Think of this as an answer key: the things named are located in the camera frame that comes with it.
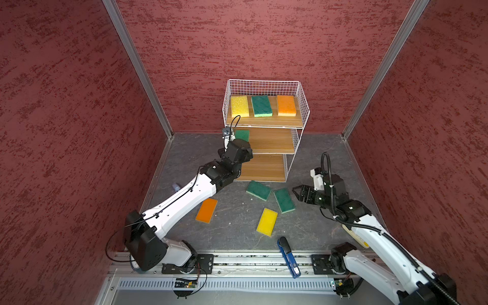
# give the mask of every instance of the robotic arm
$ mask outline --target robotic arm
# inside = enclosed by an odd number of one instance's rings
[[[248,142],[225,134],[225,148],[219,149],[221,159],[198,169],[190,183],[161,204],[139,214],[131,212],[125,219],[123,242],[135,260],[133,268],[147,271],[159,262],[183,266],[190,271],[196,260],[195,250],[185,241],[165,238],[168,231],[191,209],[231,184],[241,175],[242,163],[252,159]]]
[[[327,171],[324,169],[327,156]],[[371,247],[388,271],[344,243],[332,250],[328,266],[337,274],[353,272],[368,281],[394,304],[458,304],[456,284],[447,275],[437,275],[391,237],[360,201],[349,199],[344,181],[330,172],[327,153],[322,166],[310,171],[314,186],[293,188],[298,200],[328,209],[334,219],[363,247]]]

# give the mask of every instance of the sponge on shelf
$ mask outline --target sponge on shelf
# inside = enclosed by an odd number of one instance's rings
[[[236,137],[236,139],[241,139],[249,142],[249,130],[236,130],[234,132],[234,136]]]
[[[255,118],[273,116],[273,110],[271,110],[271,104],[267,95],[253,96],[251,97],[251,102]]]
[[[249,183],[245,192],[266,201],[268,200],[269,194],[271,194],[271,188],[253,180]]]
[[[274,224],[276,223],[276,219],[278,218],[278,213],[270,210],[268,208],[264,208],[263,213],[261,215],[261,220],[259,220],[258,228],[256,231],[259,233],[263,233],[269,237],[273,233]]]
[[[297,116],[297,108],[295,108],[295,99],[290,95],[278,95],[276,97],[278,104],[279,117],[295,117]]]
[[[204,200],[202,206],[200,207],[200,210],[198,211],[197,217],[195,217],[195,220],[209,224],[210,220],[212,219],[213,211],[215,210],[216,205],[217,200],[215,199],[208,198]]]
[[[249,116],[249,104],[247,103],[247,96],[231,96],[230,110],[233,118],[235,118],[236,116],[241,116],[241,118],[247,118]]]
[[[282,188],[277,191],[274,191],[276,201],[280,206],[281,213],[291,212],[295,210],[295,205],[291,200],[290,194],[288,193],[288,189]]]

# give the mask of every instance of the textured red wallpaper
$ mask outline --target textured red wallpaper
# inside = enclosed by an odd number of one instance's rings
[[[100,0],[2,1],[0,45],[0,303],[92,305],[163,129]]]
[[[349,138],[391,233],[488,300],[488,2],[431,0]]]
[[[310,132],[340,133],[412,0],[119,0],[175,131],[218,131],[230,78],[301,81]]]

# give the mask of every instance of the dark green scouring pad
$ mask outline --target dark green scouring pad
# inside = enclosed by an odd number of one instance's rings
[[[271,194],[271,188],[262,183],[251,181],[245,192],[266,201]]]
[[[254,117],[271,117],[273,116],[273,110],[271,110],[271,104],[267,95],[258,95],[251,97],[252,109],[254,111]]]
[[[290,194],[288,193],[288,189],[282,188],[277,191],[274,191],[275,193],[275,198],[276,201],[278,202],[278,205],[280,206],[281,213],[286,213],[286,212],[291,212],[295,209],[295,205],[293,204],[293,201],[290,197]]]
[[[242,139],[249,142],[249,130],[236,130],[234,135],[236,136],[236,139]]]

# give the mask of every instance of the wooden shelf board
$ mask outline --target wooden shelf board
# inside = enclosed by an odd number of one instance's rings
[[[285,182],[283,155],[254,155],[251,161],[244,162],[241,176],[237,181]]]
[[[252,127],[237,127],[237,129],[249,130],[249,144],[253,154],[295,153],[291,129]]]
[[[275,96],[268,96],[269,103],[271,104],[271,109],[273,110],[272,117],[254,117],[254,111],[252,110],[251,96],[247,96],[247,102],[249,104],[249,117],[241,118],[239,120],[239,126],[263,126],[263,127],[285,127],[285,128],[303,128],[302,115],[300,114],[300,106],[298,105],[298,100],[295,99],[295,108],[297,108],[297,115],[295,117],[279,117],[278,116],[278,105]],[[229,102],[229,110],[227,112],[226,124],[230,125],[232,122],[232,109]]]

